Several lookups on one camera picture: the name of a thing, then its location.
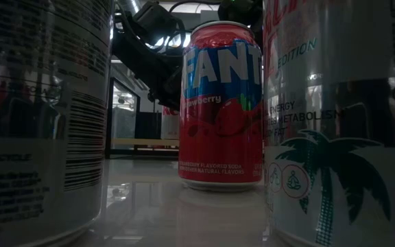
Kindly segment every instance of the silver can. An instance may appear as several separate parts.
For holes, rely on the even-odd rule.
[[[395,0],[266,0],[265,183],[290,246],[395,246]]]
[[[113,7],[0,1],[0,246],[58,244],[98,216]]]
[[[161,139],[179,139],[179,112],[165,106],[161,116]]]

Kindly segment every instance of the teal palm tree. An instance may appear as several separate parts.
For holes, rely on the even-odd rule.
[[[346,192],[348,217],[353,223],[363,204],[364,189],[371,192],[382,207],[385,217],[390,220],[390,198],[385,183],[376,169],[364,158],[353,154],[359,148],[380,146],[375,141],[345,138],[328,140],[323,134],[312,130],[300,130],[305,138],[289,139],[282,146],[293,148],[279,154],[276,159],[303,164],[310,177],[311,188],[318,172],[321,172],[322,199],[318,219],[316,243],[331,246],[333,232],[333,188],[331,172],[335,172]],[[301,209],[307,213],[309,195],[300,199]]]

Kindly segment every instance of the can rim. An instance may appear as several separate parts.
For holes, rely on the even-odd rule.
[[[209,23],[202,24],[199,27],[195,28],[191,32],[190,36],[192,36],[194,33],[196,33],[198,30],[200,30],[200,29],[202,29],[204,27],[209,27],[209,26],[212,26],[212,25],[223,25],[223,24],[225,24],[225,25],[236,25],[236,26],[242,27],[243,29],[248,30],[249,33],[254,38],[254,33],[252,32],[252,30],[249,27],[247,27],[246,25],[244,25],[242,23],[237,23],[235,21],[212,21],[212,22],[209,22]]]

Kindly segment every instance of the fanta logo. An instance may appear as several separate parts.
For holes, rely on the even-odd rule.
[[[178,115],[179,112],[175,111],[174,109],[170,109],[168,107],[163,107],[163,115],[173,115],[176,116]]]
[[[190,73],[194,73],[191,78],[193,81],[190,83],[193,85],[193,89],[198,88],[201,84],[202,78],[208,78],[209,82],[216,82],[217,75],[219,72],[219,78],[221,83],[231,83],[231,71],[233,70],[240,80],[249,80],[248,75],[248,58],[252,58],[252,67],[254,68],[254,83],[260,84],[260,59],[261,52],[258,48],[253,45],[247,45],[244,42],[235,43],[236,56],[229,49],[218,49],[217,50],[217,64],[213,64],[216,61],[211,61],[207,49],[199,50],[192,49],[184,56],[184,66],[182,72],[182,81],[184,82],[184,89],[188,89]],[[215,65],[219,68],[219,71],[215,71]]]

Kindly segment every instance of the red soda can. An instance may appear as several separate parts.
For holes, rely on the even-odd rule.
[[[245,25],[199,26],[184,51],[179,176],[190,187],[241,191],[261,179],[261,52]]]

